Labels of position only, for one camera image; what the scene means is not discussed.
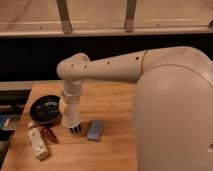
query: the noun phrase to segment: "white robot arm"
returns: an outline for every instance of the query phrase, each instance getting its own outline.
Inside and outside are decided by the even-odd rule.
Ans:
[[[133,121],[139,171],[213,170],[213,65],[191,47],[90,61],[76,54],[57,67],[67,103],[62,124],[80,130],[86,79],[136,83]]]

